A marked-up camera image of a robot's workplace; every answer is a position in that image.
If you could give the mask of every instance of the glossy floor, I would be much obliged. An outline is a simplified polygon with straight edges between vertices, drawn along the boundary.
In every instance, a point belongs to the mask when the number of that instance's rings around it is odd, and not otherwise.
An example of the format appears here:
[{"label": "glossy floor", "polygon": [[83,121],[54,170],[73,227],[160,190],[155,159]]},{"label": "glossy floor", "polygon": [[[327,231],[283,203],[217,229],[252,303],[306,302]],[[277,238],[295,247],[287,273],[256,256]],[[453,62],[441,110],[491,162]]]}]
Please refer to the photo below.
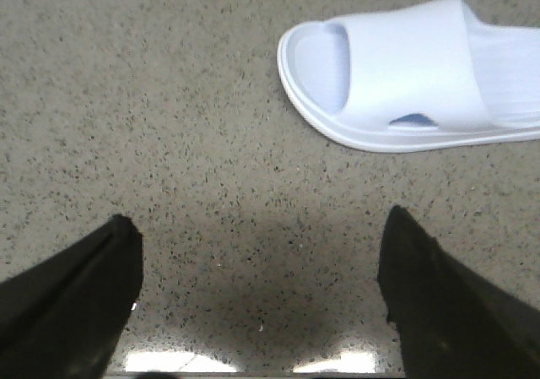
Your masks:
[{"label": "glossy floor", "polygon": [[[110,372],[402,370],[375,280],[394,203],[540,306],[539,142],[381,155],[309,127],[286,29],[427,0],[0,0],[0,278],[115,213],[145,282]],[[540,0],[467,0],[540,25]]]}]

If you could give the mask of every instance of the white slipper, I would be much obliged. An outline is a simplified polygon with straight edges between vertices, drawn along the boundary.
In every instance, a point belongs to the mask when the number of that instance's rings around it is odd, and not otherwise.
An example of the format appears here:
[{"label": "white slipper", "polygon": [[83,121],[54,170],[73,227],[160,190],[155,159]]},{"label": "white slipper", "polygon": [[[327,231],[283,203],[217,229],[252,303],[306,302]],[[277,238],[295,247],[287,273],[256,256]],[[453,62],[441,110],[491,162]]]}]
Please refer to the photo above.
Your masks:
[{"label": "white slipper", "polygon": [[278,69],[300,114],[356,149],[540,138],[540,29],[485,24],[462,0],[299,24]]}]

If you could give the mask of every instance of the granite floor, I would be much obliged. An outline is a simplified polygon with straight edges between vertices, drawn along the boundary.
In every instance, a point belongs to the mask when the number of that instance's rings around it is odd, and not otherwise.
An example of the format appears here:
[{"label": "granite floor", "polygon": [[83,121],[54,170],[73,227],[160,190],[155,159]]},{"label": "granite floor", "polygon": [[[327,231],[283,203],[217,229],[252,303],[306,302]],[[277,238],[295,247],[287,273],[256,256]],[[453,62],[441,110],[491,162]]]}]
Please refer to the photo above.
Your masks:
[{"label": "granite floor", "polygon": [[[407,207],[540,307],[540,142],[333,143],[275,50],[309,19],[427,0],[0,0],[0,279],[126,214],[145,282],[110,372],[402,371],[375,281]],[[540,26],[540,0],[467,0]]]}]

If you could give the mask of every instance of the slide sandal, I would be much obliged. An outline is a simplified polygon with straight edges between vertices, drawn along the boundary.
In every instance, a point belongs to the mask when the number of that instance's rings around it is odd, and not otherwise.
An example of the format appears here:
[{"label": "slide sandal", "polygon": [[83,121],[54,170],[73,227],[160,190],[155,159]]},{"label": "slide sandal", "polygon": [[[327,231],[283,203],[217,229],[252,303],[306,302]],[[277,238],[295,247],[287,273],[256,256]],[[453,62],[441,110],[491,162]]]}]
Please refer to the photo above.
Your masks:
[{"label": "slide sandal", "polygon": [[278,70],[304,119],[355,149],[540,138],[540,29],[485,24],[462,0],[299,24]]}]

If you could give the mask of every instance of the speckled floor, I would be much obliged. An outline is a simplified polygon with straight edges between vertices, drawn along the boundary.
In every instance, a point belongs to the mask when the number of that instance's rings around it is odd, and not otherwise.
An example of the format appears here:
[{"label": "speckled floor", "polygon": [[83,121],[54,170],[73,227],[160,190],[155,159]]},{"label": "speckled floor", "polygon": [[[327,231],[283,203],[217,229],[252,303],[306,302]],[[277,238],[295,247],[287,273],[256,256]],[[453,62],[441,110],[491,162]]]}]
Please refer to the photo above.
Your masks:
[{"label": "speckled floor", "polygon": [[[422,1],[0,0],[0,278],[123,213],[146,279],[111,372],[399,372],[375,274],[400,203],[540,307],[540,142],[355,151],[279,83],[293,24]],[[540,0],[467,1],[540,26]]]}]

